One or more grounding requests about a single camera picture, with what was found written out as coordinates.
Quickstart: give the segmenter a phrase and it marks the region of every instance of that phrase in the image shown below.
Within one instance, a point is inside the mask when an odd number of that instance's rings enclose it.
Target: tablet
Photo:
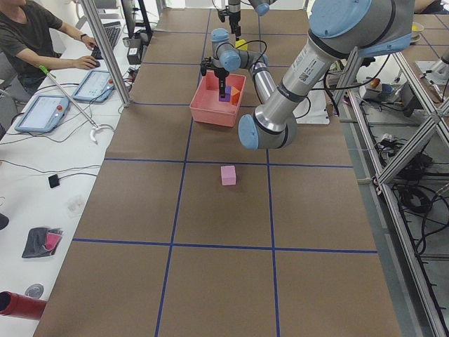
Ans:
[[[14,129],[21,132],[52,131],[64,117],[69,102],[69,98],[61,95],[33,96]]]
[[[103,102],[114,90],[111,75],[105,70],[89,70],[76,88],[73,99],[81,102]]]

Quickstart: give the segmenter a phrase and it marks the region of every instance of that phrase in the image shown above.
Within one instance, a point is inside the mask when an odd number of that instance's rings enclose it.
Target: keyboard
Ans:
[[[112,48],[115,47],[120,37],[120,27],[105,27],[106,36]],[[95,46],[91,54],[96,60],[102,60],[101,50]]]

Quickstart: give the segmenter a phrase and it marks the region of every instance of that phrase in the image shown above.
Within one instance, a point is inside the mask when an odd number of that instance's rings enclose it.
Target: person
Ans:
[[[89,70],[97,65],[90,55],[76,60],[60,58],[51,41],[50,28],[83,42],[89,50],[96,46],[94,38],[63,22],[41,5],[30,0],[0,0],[0,49],[18,73],[18,80],[33,95],[49,70],[78,68]]]

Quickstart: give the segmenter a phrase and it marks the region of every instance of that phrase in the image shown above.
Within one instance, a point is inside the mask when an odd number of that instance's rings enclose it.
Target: orange block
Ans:
[[[240,90],[232,86],[231,99],[229,100],[229,102],[231,104],[237,104],[239,102],[239,98],[240,98]]]

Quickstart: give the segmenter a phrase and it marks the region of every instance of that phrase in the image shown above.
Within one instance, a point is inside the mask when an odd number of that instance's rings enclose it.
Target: black t-shirt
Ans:
[[[56,57],[49,28],[59,29],[62,26],[61,19],[33,1],[27,1],[21,9],[27,16],[25,24],[12,21],[0,12],[0,49],[19,74],[19,79],[27,75],[39,76],[42,71],[16,55],[29,48],[40,56]]]

